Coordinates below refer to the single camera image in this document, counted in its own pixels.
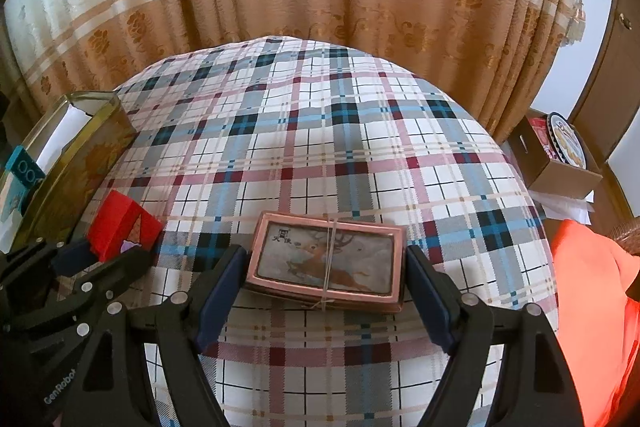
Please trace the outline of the round cookie tin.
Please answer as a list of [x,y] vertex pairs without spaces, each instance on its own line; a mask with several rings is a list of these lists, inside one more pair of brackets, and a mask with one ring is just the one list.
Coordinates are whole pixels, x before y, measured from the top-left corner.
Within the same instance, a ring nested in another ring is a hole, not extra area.
[[559,113],[546,116],[547,130],[556,155],[565,164],[576,168],[587,168],[587,158],[578,134],[570,123]]

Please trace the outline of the white paper tray liner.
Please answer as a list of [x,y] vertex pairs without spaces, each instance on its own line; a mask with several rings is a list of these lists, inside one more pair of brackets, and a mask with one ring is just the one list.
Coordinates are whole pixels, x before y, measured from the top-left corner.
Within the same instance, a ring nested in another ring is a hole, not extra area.
[[66,108],[61,121],[54,127],[36,160],[38,167],[44,173],[51,170],[55,161],[60,158],[63,148],[76,138],[90,120],[91,116],[83,110],[73,105]]

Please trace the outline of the gold metal tin tray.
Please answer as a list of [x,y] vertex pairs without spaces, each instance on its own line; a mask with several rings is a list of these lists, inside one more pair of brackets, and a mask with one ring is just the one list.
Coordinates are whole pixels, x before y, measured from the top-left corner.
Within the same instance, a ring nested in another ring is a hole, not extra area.
[[[1,220],[3,254],[39,237],[53,243],[68,239],[107,173],[137,136],[117,93],[85,91],[63,95],[23,141],[34,161],[70,105],[86,112],[91,120],[63,148],[60,158],[25,200],[23,212],[14,210],[6,221]],[[1,205],[8,178],[7,171],[2,173]]]

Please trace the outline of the brown wooden door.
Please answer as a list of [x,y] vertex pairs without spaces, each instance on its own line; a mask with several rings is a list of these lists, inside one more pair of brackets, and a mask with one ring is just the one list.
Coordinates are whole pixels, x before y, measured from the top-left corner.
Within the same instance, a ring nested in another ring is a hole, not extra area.
[[600,51],[570,122],[602,165],[639,108],[639,0],[612,0]]

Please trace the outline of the teal toy building block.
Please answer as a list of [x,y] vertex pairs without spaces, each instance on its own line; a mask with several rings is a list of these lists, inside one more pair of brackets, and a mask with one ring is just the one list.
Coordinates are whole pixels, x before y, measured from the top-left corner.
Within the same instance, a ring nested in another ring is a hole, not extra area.
[[23,145],[17,145],[6,162],[9,178],[6,180],[6,196],[2,200],[1,220],[6,221],[14,210],[23,212],[25,200],[46,176],[29,156]]

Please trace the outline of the orange red cushion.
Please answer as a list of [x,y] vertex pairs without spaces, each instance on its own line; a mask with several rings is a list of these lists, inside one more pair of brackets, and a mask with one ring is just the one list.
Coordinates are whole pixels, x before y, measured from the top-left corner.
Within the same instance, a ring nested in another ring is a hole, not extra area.
[[558,338],[587,426],[620,405],[639,355],[639,258],[573,220],[551,242]]

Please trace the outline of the cardboard box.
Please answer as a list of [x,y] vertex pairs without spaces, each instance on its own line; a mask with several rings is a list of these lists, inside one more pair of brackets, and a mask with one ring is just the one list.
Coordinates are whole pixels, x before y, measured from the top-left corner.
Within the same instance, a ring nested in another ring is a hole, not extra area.
[[601,171],[589,148],[577,135],[586,155],[585,168],[552,159],[530,124],[529,119],[534,117],[546,117],[546,114],[530,108],[506,141],[520,167],[525,186],[529,191],[584,199],[602,181]]

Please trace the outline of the red toy building block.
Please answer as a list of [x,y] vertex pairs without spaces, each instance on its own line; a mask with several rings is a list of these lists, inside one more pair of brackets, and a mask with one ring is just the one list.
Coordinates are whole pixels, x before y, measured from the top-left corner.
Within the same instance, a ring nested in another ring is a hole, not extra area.
[[130,197],[112,190],[102,202],[87,232],[90,249],[99,262],[122,252],[126,242],[149,251],[163,231],[163,225]]

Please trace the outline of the plaid tablecloth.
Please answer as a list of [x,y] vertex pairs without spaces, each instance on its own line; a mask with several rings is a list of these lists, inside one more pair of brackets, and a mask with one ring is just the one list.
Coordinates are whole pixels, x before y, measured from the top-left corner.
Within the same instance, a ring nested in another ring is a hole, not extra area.
[[[187,288],[259,215],[400,225],[439,271],[491,306],[558,318],[532,199],[488,132],[400,66],[334,44],[265,37],[174,55],[118,89],[137,130],[108,193],[162,221],[135,305]],[[311,310],[243,291],[202,360],[235,426],[413,426],[447,363],[416,308]]]

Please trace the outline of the pink deer picture box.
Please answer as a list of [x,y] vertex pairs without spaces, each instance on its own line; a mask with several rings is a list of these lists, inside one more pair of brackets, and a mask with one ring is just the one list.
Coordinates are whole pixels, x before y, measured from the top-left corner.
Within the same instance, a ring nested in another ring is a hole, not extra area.
[[397,225],[265,211],[245,285],[314,309],[396,313],[404,303],[405,246]]

